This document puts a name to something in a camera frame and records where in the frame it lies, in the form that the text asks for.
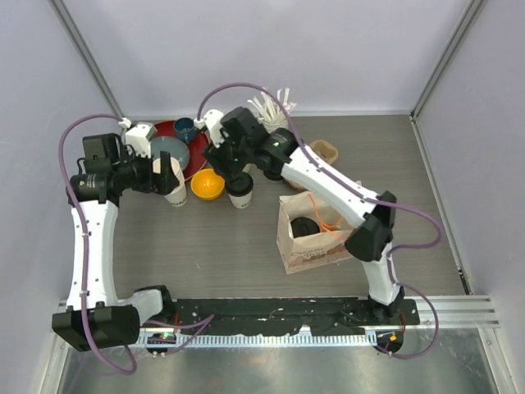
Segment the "stack of black lids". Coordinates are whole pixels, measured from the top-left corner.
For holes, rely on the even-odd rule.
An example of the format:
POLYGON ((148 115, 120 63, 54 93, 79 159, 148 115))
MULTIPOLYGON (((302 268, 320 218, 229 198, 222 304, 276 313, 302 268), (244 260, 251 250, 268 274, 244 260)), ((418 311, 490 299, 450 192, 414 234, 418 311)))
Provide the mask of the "stack of black lids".
POLYGON ((263 175, 270 181, 282 181, 283 180, 283 177, 280 174, 275 173, 275 172, 264 171, 263 175))

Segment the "stack of white paper cups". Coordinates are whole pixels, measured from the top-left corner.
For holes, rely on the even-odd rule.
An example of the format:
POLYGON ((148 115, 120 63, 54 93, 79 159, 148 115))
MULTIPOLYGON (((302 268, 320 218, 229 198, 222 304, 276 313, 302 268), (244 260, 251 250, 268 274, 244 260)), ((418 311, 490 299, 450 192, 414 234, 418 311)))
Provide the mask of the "stack of white paper cups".
POLYGON ((176 158, 171 158, 170 171, 162 166, 160 158, 153 160, 153 191, 163 195, 173 207, 180 208, 186 203, 185 178, 176 158))

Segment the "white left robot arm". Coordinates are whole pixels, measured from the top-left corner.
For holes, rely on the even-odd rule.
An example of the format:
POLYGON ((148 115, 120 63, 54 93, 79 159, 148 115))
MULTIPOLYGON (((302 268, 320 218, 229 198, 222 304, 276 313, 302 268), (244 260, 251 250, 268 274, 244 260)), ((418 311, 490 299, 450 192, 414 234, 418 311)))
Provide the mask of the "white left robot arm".
POLYGON ((131 345, 148 321, 174 322, 176 307, 166 286, 146 286, 119 300, 113 279, 113 241, 125 190, 167 195, 180 186, 170 156, 151 153, 152 131, 83 138, 84 156, 70 179, 68 201, 75 226, 74 271, 66 310, 52 317, 53 331, 79 352, 131 345))

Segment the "brown paper bag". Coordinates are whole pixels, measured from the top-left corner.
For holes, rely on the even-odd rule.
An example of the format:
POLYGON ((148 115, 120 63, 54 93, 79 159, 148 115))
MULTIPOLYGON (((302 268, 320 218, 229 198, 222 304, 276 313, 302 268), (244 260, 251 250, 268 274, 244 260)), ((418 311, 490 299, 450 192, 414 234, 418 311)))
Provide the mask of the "brown paper bag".
POLYGON ((350 259, 345 241, 352 231, 337 210, 311 191, 279 197, 276 243, 288 274, 350 259), (321 231, 294 238, 290 222, 298 217, 311 218, 321 231))

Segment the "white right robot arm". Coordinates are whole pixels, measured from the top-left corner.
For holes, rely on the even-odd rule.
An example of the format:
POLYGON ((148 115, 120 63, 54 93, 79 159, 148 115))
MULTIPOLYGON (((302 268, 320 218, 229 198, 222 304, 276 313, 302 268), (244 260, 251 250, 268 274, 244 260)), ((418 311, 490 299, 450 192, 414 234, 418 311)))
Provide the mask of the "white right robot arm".
POLYGON ((388 324, 399 316, 404 288, 393 278, 388 261, 395 223, 392 193, 364 189, 320 159, 290 129, 268 132, 247 108, 227 114, 210 110, 194 124, 208 132, 210 143, 203 155, 226 181, 253 164, 269 179, 300 184, 339 213, 353 228, 345 248, 363 265, 373 319, 388 324))

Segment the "black cup lid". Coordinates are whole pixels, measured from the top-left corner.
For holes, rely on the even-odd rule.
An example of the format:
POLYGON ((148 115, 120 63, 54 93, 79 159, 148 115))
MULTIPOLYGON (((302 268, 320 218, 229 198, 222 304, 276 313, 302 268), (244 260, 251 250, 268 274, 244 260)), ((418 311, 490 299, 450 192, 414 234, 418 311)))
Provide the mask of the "black cup lid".
POLYGON ((245 196, 253 190, 253 178, 247 172, 238 172, 226 181, 225 187, 229 195, 245 196))
POLYGON ((298 217, 290 222, 292 235, 294 238, 300 238, 305 236, 311 236, 319 233, 319 225, 311 218, 298 217))

